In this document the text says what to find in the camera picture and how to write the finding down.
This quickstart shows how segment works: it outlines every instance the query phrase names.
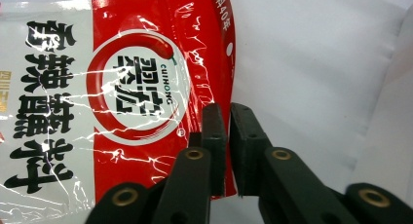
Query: plastic packaging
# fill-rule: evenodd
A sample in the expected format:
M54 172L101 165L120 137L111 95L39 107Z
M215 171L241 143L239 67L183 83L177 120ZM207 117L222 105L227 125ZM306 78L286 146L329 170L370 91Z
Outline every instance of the plastic packaging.
M204 106L229 120L229 0L2 3L0 21L4 223L84 221L111 187L165 178Z

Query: brass screw insert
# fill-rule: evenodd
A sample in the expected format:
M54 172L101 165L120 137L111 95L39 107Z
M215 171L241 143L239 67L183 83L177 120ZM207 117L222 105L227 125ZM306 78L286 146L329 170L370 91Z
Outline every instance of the brass screw insert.
M186 152L185 156L191 160L198 160L204 156L204 153L199 150L193 149L193 150Z
M126 206L137 200L137 192L133 188L124 188L117 191L112 197L112 203L116 206Z
M390 206L389 198L373 189L361 189L358 191L358 195L367 203L377 207Z
M279 160L290 160L291 154L289 154L287 151L278 149L273 151L273 157Z

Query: transparent plastic wrap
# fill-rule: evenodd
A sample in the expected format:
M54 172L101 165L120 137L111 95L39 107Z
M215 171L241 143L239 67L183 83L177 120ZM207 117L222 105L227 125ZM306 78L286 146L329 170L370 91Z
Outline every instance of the transparent plastic wrap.
M204 106L228 123L229 0L2 3L0 21L3 223L84 222L111 187L168 176Z

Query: white circle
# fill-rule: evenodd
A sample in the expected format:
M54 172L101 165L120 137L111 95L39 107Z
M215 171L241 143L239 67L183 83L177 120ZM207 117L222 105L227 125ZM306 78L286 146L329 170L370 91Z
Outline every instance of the white circle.
M185 129L178 129L178 130L176 130L176 134L177 134L179 137L184 136L184 135L185 135Z
M227 46L227 56L230 56L232 54L233 49L234 49L234 44L231 42Z

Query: black plastic part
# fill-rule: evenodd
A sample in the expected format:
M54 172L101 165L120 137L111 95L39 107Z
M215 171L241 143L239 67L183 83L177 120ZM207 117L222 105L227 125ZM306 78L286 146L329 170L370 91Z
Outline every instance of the black plastic part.
M188 147L201 147L202 134L200 132L190 132Z
M148 199L145 205L142 215L140 215L138 224L149 224L151 223L156 207L158 206L159 200L164 192L165 184L168 178L161 180L161 182L155 184L148 190Z
M288 223L358 223L294 152L275 147L265 150L264 156L262 169L268 189Z
M327 187L329 190L330 190L330 192L336 197L336 199L340 202L340 203L344 203L344 195L343 194L341 194L341 193L339 193L339 192L337 192L336 190L333 190L333 189L331 189L331 188L329 188L329 187Z
M204 148L192 147L179 153L155 211L153 224L209 222L210 162L210 154Z
M413 223L413 209L395 195L371 184L349 186L345 204L361 223Z
M97 203L87 224L141 222L148 198L148 190L136 183L122 183L110 189Z
M258 196L261 181L259 161L271 147L252 110L231 104L230 151L234 175L240 196Z
M227 132L222 120L221 108L217 103L212 103L203 109L202 147L206 148L212 157L211 194L223 196L225 192Z
M288 224L288 219L282 212L282 207L276 201L259 198L258 207L265 224Z

